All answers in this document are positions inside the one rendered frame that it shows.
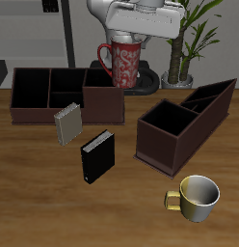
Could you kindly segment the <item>grey book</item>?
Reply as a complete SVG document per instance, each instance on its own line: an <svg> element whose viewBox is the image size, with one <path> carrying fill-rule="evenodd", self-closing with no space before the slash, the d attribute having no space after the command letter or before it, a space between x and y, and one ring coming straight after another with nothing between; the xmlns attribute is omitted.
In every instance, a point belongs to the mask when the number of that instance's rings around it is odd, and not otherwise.
<svg viewBox="0 0 239 247"><path fill-rule="evenodd" d="M81 109L74 102L55 114L54 120L58 142L62 146L65 146L83 131Z"/></svg>

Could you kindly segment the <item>dark upright post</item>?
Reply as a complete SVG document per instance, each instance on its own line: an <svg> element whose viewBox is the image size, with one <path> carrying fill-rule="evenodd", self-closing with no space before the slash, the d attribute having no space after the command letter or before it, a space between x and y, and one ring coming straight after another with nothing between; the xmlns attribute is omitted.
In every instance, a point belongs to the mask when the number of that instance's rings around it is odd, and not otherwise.
<svg viewBox="0 0 239 247"><path fill-rule="evenodd" d="M63 12L65 40L66 40L67 62L70 68L74 68L75 67L75 56L74 56L73 37L72 37L72 29L71 29L69 1L61 0L61 5L62 5L62 12Z"/></svg>

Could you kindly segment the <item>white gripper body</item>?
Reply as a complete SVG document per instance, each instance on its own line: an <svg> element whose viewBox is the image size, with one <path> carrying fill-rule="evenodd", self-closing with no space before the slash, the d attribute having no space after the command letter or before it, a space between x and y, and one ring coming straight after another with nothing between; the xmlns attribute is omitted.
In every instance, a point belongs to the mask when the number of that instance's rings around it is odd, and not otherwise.
<svg viewBox="0 0 239 247"><path fill-rule="evenodd" d="M174 2L113 2L105 19L108 29L175 39L185 9Z"/></svg>

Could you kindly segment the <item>green pot plant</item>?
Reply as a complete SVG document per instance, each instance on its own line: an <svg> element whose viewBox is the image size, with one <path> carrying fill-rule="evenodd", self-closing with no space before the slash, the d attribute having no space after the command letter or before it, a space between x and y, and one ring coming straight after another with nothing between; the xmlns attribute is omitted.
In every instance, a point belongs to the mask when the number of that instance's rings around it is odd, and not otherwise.
<svg viewBox="0 0 239 247"><path fill-rule="evenodd" d="M178 37L167 40L172 47L170 67L161 76L162 89L191 89L193 76L188 73L190 62L195 58L202 58L200 52L208 45L218 43L213 40L217 27L203 35L207 23L205 20L194 26L194 23L212 8L218 6L223 0L211 0L201 2L192 10L189 5L191 0L172 0L173 3L181 4L185 9L185 15L180 21Z"/></svg>

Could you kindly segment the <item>white wall shelf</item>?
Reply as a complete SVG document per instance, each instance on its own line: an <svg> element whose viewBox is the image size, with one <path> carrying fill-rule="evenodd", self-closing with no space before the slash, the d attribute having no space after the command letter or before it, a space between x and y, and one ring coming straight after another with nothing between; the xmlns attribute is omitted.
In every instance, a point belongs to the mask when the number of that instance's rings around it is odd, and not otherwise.
<svg viewBox="0 0 239 247"><path fill-rule="evenodd" d="M0 0L0 60L30 67L67 67L61 0L45 13L41 0Z"/></svg>

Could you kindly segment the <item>red patterned mug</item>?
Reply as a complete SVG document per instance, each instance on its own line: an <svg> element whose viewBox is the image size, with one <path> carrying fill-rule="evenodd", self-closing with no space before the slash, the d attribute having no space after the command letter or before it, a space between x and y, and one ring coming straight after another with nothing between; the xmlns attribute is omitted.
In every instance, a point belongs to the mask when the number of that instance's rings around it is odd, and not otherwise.
<svg viewBox="0 0 239 247"><path fill-rule="evenodd" d="M112 78L117 88L133 88L136 86L141 44L141 38L119 35L111 37L111 43L103 43L97 48L99 63ZM112 56L112 69L108 69L100 57L100 50L106 47Z"/></svg>

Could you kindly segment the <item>black book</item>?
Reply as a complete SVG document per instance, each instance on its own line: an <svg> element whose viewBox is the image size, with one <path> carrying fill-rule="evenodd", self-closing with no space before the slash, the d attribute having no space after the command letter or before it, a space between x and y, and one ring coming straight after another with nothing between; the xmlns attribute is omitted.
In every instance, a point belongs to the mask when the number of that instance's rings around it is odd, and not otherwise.
<svg viewBox="0 0 239 247"><path fill-rule="evenodd" d="M115 165L115 134L104 130L80 151L84 180L92 184Z"/></svg>

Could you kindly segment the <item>yellow and white mug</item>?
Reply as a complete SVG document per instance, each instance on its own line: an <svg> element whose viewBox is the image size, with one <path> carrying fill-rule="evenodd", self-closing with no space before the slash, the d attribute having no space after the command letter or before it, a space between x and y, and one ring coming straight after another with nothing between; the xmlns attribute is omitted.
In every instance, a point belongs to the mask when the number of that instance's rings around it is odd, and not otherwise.
<svg viewBox="0 0 239 247"><path fill-rule="evenodd" d="M168 210L180 211L195 223L204 221L220 199L220 189L210 178L192 175L184 178L178 191L167 191L164 206Z"/></svg>

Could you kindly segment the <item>dark binders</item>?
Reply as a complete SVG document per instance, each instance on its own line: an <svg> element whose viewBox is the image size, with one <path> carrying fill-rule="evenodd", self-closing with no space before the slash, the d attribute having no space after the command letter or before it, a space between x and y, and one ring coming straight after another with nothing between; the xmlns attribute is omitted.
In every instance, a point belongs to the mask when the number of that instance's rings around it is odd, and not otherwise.
<svg viewBox="0 0 239 247"><path fill-rule="evenodd" d="M57 13L59 11L58 0L41 0L45 13Z"/></svg>

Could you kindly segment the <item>dark brown desk caddy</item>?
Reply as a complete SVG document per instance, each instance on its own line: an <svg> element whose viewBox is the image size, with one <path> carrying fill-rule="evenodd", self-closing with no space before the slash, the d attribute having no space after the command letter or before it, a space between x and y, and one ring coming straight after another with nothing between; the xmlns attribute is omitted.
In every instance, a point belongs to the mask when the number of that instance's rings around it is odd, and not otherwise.
<svg viewBox="0 0 239 247"><path fill-rule="evenodd" d="M174 178L228 116L235 84L199 87L179 104L158 102L138 119L134 158Z"/></svg>
<svg viewBox="0 0 239 247"><path fill-rule="evenodd" d="M10 111L14 124L53 124L72 102L83 124L123 124L124 91L104 69L16 68Z"/></svg>

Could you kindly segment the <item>flat black base plate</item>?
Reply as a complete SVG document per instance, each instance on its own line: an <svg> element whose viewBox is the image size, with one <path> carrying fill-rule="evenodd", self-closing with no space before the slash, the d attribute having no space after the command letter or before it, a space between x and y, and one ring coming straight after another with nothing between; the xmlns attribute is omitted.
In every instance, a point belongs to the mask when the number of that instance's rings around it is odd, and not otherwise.
<svg viewBox="0 0 239 247"><path fill-rule="evenodd" d="M124 90L126 96L147 96L155 93L159 89L159 76L149 68L147 61L140 61L139 74L136 86ZM93 61L88 68L85 85L91 87L113 86L111 77L98 60Z"/></svg>

